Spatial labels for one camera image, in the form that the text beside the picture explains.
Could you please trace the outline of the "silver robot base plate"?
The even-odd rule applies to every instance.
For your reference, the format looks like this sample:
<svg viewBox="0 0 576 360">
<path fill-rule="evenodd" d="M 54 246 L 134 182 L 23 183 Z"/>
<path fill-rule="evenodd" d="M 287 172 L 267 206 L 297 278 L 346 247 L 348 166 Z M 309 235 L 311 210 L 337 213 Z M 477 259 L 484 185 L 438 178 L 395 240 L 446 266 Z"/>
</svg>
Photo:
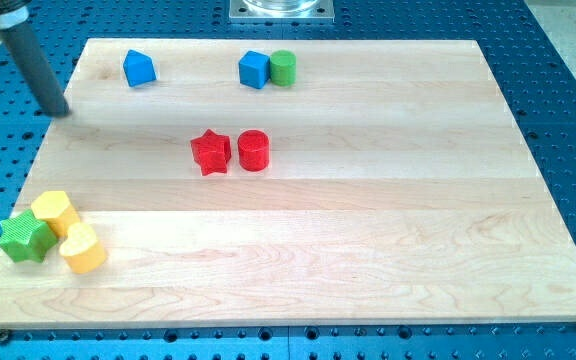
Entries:
<svg viewBox="0 0 576 360">
<path fill-rule="evenodd" d="M 333 21 L 333 0 L 230 0 L 231 21 Z"/>
</svg>

